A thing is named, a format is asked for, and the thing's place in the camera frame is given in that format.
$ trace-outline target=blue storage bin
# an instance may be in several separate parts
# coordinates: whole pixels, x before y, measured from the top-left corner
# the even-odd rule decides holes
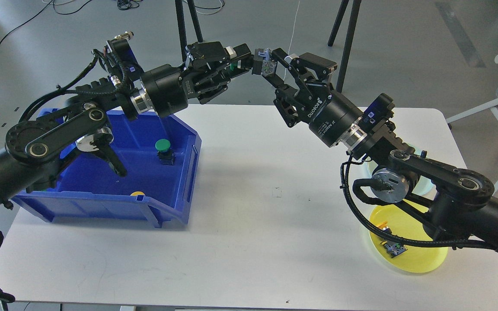
[[[43,110],[48,114],[52,110]],[[147,220],[155,228],[173,218],[188,223],[201,139],[176,116],[153,112],[129,121],[122,111],[107,112],[115,136],[111,147],[128,170],[126,177],[91,154],[82,154],[62,174],[56,189],[22,191],[12,200],[53,222],[56,217]],[[170,140],[174,165],[162,165],[155,142]],[[145,195],[131,196],[135,191]]]

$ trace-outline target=tripod leg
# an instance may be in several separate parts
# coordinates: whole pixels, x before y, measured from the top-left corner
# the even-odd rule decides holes
[[[349,62],[349,56],[351,54],[352,38],[354,36],[354,29],[356,28],[356,19],[358,18],[358,9],[360,8],[360,3],[361,0],[353,0],[351,16],[349,17],[347,37],[345,37],[345,45],[343,47],[342,63],[340,63],[339,66],[338,83],[335,86],[335,90],[340,93],[343,90],[343,82],[345,81],[347,63]]]
[[[188,45],[188,39],[185,35],[184,7],[182,6],[182,0],[176,0],[176,19],[178,20],[178,35],[180,36],[182,61],[185,61],[187,58],[185,54],[185,46]]]
[[[345,15],[345,10],[347,10],[348,4],[349,0],[342,0],[342,3],[339,6],[338,16],[335,18],[334,27],[332,28],[330,39],[328,40],[328,47],[334,45],[335,36],[338,35],[339,26],[342,24],[343,16]]]
[[[201,34],[201,26],[199,25],[199,18],[197,18],[197,12],[195,11],[195,4],[193,0],[188,0],[189,13],[192,15],[193,27],[195,28],[195,35],[197,36],[198,42],[203,42],[203,35]]]

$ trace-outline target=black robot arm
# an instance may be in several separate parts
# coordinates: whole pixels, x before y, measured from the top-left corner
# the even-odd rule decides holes
[[[348,149],[350,160],[344,164],[346,170],[342,169],[342,189],[366,228],[411,246],[498,251],[498,199],[492,197],[492,183],[477,172],[428,159],[425,152],[414,155],[415,150],[395,135],[395,125],[389,120],[393,100],[381,94],[361,111],[333,89],[334,62],[310,53],[287,55],[282,49],[258,49],[251,54],[246,44],[224,48],[210,42],[188,45],[188,59],[177,67],[162,65],[143,71],[126,41],[131,35],[117,36],[107,42],[103,52],[94,51],[93,64],[99,61],[109,73],[107,78],[69,90],[77,78],[41,97],[8,132],[6,147],[0,150],[0,203],[11,208],[9,199],[22,189],[55,187],[59,174],[82,152],[102,158],[118,175],[125,175],[124,165],[110,147],[113,136],[106,111],[121,107],[130,120],[147,110],[168,116],[187,108],[189,98],[197,98],[201,104],[209,102],[227,90],[233,77],[251,71],[275,87],[274,104],[287,126],[304,122],[328,147],[343,143]],[[297,88],[276,74],[278,64],[287,68]],[[141,86],[136,88],[138,80]],[[75,94],[66,108],[29,121],[43,104],[63,94]],[[75,147],[65,151],[73,143]],[[387,234],[358,211],[347,185],[348,168],[356,163],[353,158],[366,157],[379,166],[371,178],[354,182],[357,197],[371,204],[395,203],[420,221],[433,241]],[[421,176],[435,184],[433,200],[412,193]],[[376,197],[368,197],[362,187],[371,187]],[[428,211],[422,213],[403,199],[420,203]],[[482,241],[469,240],[472,235]]]

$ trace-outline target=electronic component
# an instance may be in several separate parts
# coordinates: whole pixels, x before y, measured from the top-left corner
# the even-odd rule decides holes
[[[393,234],[393,232],[391,232],[391,229],[387,226],[387,221],[382,222],[376,227],[380,228],[383,232]],[[381,244],[383,248],[385,248],[386,252],[391,256],[391,258],[395,258],[403,252],[407,251],[407,248],[403,244],[397,242],[382,239]]]

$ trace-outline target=yellow object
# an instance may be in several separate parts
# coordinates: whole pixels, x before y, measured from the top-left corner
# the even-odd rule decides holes
[[[376,225],[376,227],[378,227],[378,228],[380,228],[381,230],[383,230],[383,228],[387,227],[387,221],[384,221],[384,222],[382,222],[381,224]]]
[[[426,207],[407,201],[421,212],[427,211]],[[394,235],[413,240],[431,241],[431,238],[424,232],[421,223],[401,211],[395,205],[377,206],[370,214],[372,224],[383,224],[389,222],[389,228]],[[386,252],[382,246],[382,240],[370,232],[370,240],[379,254],[395,267],[413,273],[425,273],[435,270],[441,266],[449,248],[417,248],[405,245],[407,251],[395,258]]]

